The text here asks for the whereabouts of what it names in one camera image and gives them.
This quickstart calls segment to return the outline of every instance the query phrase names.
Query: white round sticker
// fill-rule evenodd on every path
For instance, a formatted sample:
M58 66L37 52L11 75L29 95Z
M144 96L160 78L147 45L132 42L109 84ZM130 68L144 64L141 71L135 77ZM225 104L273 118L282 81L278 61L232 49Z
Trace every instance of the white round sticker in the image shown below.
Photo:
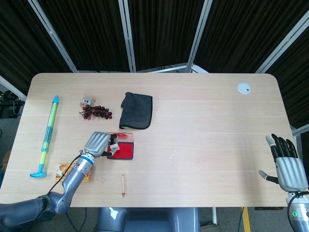
M237 89L242 94L249 94L251 93L251 86L248 83L241 82L238 84Z

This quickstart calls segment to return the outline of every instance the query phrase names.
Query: yellow floor stripe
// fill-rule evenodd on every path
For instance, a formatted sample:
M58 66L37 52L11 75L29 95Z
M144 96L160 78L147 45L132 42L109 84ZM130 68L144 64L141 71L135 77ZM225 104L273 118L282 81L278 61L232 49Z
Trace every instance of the yellow floor stripe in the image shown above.
M248 208L245 207L242 213L243 228L245 232L251 232Z

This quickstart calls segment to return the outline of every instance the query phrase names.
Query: black backdrop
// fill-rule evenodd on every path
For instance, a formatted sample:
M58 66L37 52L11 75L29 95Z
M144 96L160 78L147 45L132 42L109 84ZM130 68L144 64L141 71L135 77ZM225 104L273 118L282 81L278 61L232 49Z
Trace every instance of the black backdrop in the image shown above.
M305 172L307 180L309 183L309 131L301 134L301 144L302 144L302 153L303 153L303 163L305 167Z
M290 124L295 128L309 123L309 28L279 57L267 73L280 87Z
M204 0L129 0L136 70L186 63Z
M24 94L38 73L70 72L27 1L0 1L0 75Z
M214 0L194 63L254 73L307 10L308 0Z
M116 0L39 0L77 70L129 72Z

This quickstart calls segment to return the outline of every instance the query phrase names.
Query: black cloth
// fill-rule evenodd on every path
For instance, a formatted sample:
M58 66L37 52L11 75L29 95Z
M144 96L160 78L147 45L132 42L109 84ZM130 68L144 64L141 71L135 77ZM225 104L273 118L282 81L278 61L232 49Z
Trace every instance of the black cloth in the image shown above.
M152 96L127 92L121 107L123 110L119 128L130 127L142 130L150 126L153 114Z

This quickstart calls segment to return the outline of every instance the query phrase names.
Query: red grapes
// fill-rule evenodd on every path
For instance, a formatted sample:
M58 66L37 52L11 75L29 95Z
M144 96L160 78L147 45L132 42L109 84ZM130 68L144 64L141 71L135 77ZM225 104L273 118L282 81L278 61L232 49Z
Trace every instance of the red grapes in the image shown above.
M96 117L104 117L105 119L112 119L112 113L109 112L109 109L105 108L104 106L83 106L83 111L79 112L84 119L91 119L91 115Z

